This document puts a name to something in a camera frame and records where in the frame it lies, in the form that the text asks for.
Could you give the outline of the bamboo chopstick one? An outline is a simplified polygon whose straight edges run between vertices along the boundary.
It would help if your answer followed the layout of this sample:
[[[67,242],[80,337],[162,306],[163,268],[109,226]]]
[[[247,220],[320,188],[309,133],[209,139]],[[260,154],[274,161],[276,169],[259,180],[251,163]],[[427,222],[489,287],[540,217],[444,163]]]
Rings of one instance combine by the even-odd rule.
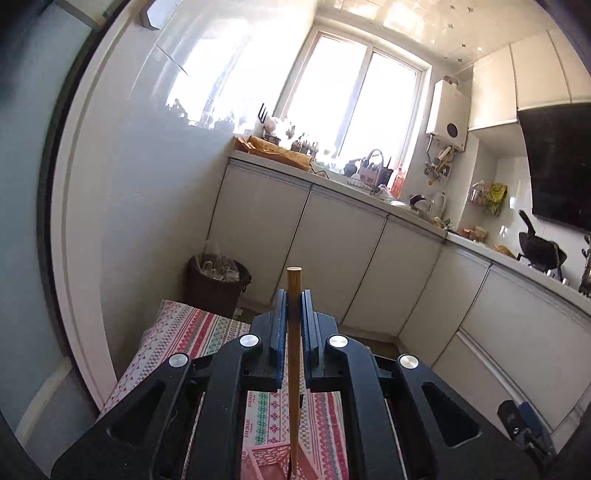
[[[300,423],[301,267],[287,268],[287,372],[290,408],[290,463],[287,478],[297,472],[298,424]]]

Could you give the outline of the white lower kitchen cabinets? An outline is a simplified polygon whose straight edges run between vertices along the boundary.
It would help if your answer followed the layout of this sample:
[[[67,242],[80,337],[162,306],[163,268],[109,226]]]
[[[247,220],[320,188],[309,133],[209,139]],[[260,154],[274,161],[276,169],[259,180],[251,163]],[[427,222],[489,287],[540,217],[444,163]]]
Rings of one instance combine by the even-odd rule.
[[[489,420],[532,406],[557,447],[590,403],[590,302],[494,250],[346,185],[233,153],[208,237],[245,264],[260,310],[303,270],[342,333],[397,341]]]

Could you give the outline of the pink perforated utensil basket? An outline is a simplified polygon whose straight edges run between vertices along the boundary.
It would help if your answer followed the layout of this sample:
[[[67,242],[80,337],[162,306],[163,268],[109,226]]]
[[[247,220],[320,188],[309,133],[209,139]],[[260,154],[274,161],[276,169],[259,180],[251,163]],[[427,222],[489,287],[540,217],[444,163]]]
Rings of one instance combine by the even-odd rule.
[[[290,443],[271,443],[259,446],[246,447],[242,451],[242,480],[287,479],[288,465],[290,464]],[[297,469],[291,475],[291,479],[312,480],[322,479],[321,470],[304,451],[303,446],[298,445]]]

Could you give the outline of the patterned striped tablecloth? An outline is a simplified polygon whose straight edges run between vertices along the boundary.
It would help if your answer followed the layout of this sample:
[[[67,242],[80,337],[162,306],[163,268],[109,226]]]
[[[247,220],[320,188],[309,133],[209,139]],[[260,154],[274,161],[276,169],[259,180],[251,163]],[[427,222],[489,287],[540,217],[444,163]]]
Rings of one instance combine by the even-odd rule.
[[[122,410],[108,427],[145,432],[148,475],[158,477],[174,438],[174,476],[238,479],[240,463],[280,455],[297,479],[349,479],[341,397],[314,393],[304,370],[287,364],[287,310],[250,325],[174,301],[156,323],[105,403]]]

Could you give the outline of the dark brown trash bin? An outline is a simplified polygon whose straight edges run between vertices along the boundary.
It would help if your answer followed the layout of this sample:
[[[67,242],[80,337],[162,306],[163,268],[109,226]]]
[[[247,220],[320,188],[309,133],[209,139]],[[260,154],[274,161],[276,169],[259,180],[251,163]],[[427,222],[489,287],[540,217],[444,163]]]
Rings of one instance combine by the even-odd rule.
[[[252,275],[242,265],[238,266],[238,282],[215,280],[201,273],[197,257],[192,256],[183,273],[182,302],[200,310],[232,318],[238,299],[252,282]]]

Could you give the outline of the black frying pan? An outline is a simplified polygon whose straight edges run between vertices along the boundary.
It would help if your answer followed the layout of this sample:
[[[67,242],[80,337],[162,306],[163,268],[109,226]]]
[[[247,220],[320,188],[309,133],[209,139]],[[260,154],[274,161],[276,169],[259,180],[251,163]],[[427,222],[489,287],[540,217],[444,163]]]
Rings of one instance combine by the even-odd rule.
[[[547,273],[549,270],[561,270],[567,260],[567,254],[553,241],[545,240],[537,235],[533,223],[524,210],[518,211],[519,217],[525,223],[527,230],[518,234],[521,254],[525,257],[529,266]]]

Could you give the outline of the white electric kettle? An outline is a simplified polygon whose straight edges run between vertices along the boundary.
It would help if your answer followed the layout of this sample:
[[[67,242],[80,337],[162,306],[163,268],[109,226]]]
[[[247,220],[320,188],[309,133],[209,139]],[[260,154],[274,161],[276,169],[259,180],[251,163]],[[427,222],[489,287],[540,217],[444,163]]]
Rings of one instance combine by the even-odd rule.
[[[447,204],[447,196],[445,192],[436,192],[432,199],[432,204],[429,210],[429,215],[432,219],[436,217],[442,219],[445,213]]]

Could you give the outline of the yellow hanging bag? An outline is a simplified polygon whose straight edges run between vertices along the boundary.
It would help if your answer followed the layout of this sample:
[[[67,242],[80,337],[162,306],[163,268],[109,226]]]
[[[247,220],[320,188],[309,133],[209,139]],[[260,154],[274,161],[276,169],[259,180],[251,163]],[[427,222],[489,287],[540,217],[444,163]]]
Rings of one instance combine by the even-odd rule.
[[[502,183],[494,182],[487,192],[487,211],[494,216],[499,216],[503,202],[507,195],[507,186]]]

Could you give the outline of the red bottle on counter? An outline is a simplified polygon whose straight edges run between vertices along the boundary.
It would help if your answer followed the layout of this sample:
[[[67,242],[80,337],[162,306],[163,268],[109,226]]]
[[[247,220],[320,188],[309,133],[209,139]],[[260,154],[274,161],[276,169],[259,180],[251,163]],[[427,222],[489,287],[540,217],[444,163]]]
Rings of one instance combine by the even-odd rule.
[[[396,177],[394,177],[394,182],[391,189],[391,194],[394,198],[399,199],[401,197],[402,189],[404,183],[406,181],[406,174],[403,172],[402,168],[398,169],[398,173]]]

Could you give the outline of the yellow bag on counter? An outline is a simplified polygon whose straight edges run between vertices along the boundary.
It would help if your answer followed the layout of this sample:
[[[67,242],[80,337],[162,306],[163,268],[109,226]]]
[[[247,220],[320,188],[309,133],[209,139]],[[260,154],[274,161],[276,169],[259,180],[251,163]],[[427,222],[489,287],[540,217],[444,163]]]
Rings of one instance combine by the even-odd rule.
[[[284,149],[256,136],[250,135],[246,139],[235,136],[235,149],[311,172],[311,156]]]

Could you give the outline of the black range hood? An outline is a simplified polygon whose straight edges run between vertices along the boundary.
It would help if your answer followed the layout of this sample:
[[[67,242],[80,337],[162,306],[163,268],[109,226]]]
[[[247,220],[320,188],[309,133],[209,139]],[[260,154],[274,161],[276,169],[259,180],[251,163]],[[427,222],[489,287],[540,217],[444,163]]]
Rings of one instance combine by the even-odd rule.
[[[529,163],[533,215],[590,230],[591,110],[563,104],[518,113]]]

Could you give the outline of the white upper cabinets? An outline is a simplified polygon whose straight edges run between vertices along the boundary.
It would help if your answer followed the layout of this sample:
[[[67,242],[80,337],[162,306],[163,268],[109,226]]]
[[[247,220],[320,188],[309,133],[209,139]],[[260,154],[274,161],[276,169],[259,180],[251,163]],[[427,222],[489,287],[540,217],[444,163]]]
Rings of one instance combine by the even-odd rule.
[[[546,30],[474,63],[469,128],[513,124],[522,110],[589,101],[582,60],[561,30]]]

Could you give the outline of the white wall water heater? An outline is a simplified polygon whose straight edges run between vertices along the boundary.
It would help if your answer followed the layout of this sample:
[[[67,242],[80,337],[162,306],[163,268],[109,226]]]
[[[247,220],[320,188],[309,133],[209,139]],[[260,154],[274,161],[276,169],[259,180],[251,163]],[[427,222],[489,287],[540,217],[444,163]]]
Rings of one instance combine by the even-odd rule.
[[[455,84],[435,84],[426,133],[463,152],[465,150],[470,99]]]

